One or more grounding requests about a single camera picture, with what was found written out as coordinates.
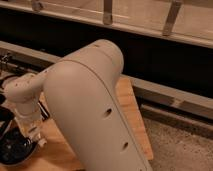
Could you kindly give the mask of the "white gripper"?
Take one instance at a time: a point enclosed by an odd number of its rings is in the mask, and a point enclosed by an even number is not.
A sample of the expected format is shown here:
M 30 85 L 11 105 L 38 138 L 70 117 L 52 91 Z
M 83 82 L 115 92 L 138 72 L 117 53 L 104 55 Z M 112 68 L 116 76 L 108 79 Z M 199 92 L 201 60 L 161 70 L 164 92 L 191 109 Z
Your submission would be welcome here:
M 47 143 L 45 137 L 41 134 L 42 118 L 18 118 L 17 125 L 21 134 L 25 138 L 29 138 L 32 142 L 36 142 L 40 147 L 44 147 Z

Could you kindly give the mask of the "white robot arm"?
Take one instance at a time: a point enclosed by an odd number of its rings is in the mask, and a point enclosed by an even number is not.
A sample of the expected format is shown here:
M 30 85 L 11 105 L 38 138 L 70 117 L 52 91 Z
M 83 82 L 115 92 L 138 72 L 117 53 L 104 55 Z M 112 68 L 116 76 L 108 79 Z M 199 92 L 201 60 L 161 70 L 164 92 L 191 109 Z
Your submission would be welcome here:
M 45 97 L 52 118 L 86 171 L 153 171 L 116 97 L 124 66 L 113 42 L 97 40 L 38 74 L 25 74 L 4 88 L 15 104 L 21 133 L 39 130 L 38 100 Z

